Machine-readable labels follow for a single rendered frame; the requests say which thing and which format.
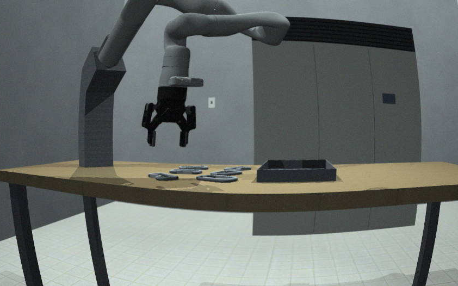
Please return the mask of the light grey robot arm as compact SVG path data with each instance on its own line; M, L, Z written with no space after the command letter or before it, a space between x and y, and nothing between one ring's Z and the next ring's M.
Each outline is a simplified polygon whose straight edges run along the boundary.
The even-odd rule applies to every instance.
M119 64L155 5L172 7L183 13L170 20L165 27L164 57L158 87L203 86L202 78L189 77L190 50L186 47L189 36L217 37L242 33L277 46L290 27L287 18L281 14L237 14L223 0L128 0L97 53L102 64L109 67Z

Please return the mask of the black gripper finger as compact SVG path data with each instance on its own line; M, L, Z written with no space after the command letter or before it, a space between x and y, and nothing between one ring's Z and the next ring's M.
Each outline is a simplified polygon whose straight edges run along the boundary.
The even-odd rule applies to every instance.
M156 104L146 103L143 120L141 124L142 127L148 130L147 142L149 146L152 146L152 147L155 147L155 140L156 140L156 131L154 130L165 120L165 118L172 111L171 108L167 108L160 117L158 116L158 114L156 114L156 116L151 121L151 116L155 109L157 109Z
M185 113L187 115L187 120L184 118L180 109L176 109L175 113L180 119L177 124L182 130L180 132L180 146L186 147L189 131L196 128L196 107L194 105L188 105L186 107Z

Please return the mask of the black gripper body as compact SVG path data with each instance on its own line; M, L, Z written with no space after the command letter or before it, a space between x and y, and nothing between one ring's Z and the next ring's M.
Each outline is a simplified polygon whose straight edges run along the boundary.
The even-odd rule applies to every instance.
M182 114L184 114L186 107L185 101L187 98L187 88L176 87L176 86L160 86L158 87L157 95L157 109L156 112L160 117L167 108L171 108L171 113L165 118L163 122L173 122L176 123L179 121L177 114L175 113L176 109L180 109ZM184 101L184 102L182 102Z

